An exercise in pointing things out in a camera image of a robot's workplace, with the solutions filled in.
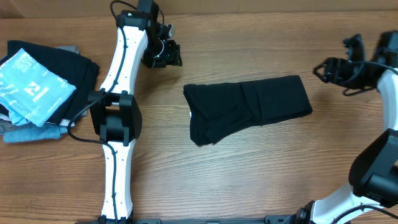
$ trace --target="wood grain surface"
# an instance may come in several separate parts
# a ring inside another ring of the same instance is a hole
[[[0,18],[22,18],[20,10],[11,0],[0,1]]]
[[[375,91],[344,97],[312,68],[345,57],[342,39],[361,33],[373,54],[397,12],[313,12],[167,16],[177,28],[183,67],[141,66],[136,98],[144,119],[133,156],[135,218],[263,217],[295,213],[348,181],[356,156],[382,133]],[[114,53],[112,17],[0,20],[6,41],[77,45],[101,66]],[[210,84],[300,75],[313,113],[197,147],[189,135],[188,83]],[[97,139],[90,118],[74,133]],[[101,146],[62,140],[0,143],[0,223],[73,223],[96,219],[104,198]],[[396,223],[371,212],[354,223]]]

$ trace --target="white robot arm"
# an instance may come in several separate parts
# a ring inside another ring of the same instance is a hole
[[[394,165],[398,159],[398,69],[393,68],[398,62],[397,38],[398,32],[384,33],[373,60],[367,62],[361,37],[357,34],[345,40],[345,47],[349,48],[347,62],[329,58],[314,70],[324,82],[365,91],[376,87],[383,102],[385,132],[354,161],[349,183],[307,206],[310,223],[344,224],[368,211],[392,207],[398,202],[398,168]],[[325,71],[319,76],[320,67]],[[305,213],[305,208],[298,213],[297,217],[304,216],[301,213]]]
[[[106,142],[103,144],[106,170],[101,218],[108,222],[125,222],[132,213],[132,151],[142,126],[134,97],[138,67],[141,62],[149,68],[182,66],[180,46],[170,40],[174,27],[158,23],[158,11],[153,0],[140,0],[136,11],[123,11],[115,16],[118,39],[112,64],[100,91],[92,92],[88,100],[93,104],[90,113],[96,134]],[[118,105],[119,111],[106,108],[111,105]]]

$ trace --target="light blue cloth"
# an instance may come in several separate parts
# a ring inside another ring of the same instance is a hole
[[[67,133],[67,128],[54,124],[44,124],[37,127],[34,124],[25,124],[18,130],[4,133],[5,143],[29,142],[43,139],[60,139],[62,134]]]
[[[15,125],[43,126],[75,89],[24,49],[0,66],[0,103]]]

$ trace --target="stack of clothes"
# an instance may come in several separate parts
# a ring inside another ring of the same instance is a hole
[[[76,46],[9,41],[7,56],[0,60],[4,142],[61,138],[70,120],[85,107],[99,69]]]

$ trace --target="folded black cloth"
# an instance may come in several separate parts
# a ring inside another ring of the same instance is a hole
[[[11,58],[21,48],[48,70],[76,87],[69,99],[54,112],[47,122],[60,124],[62,119],[71,120],[85,107],[88,94],[94,89],[100,67],[90,59],[67,50],[19,40],[8,41],[7,56],[0,61],[0,64]],[[3,114],[8,114],[8,111],[1,105],[0,111]]]
[[[266,80],[185,85],[192,112],[190,134],[198,146],[216,144],[251,126],[278,123],[312,113],[298,75]]]

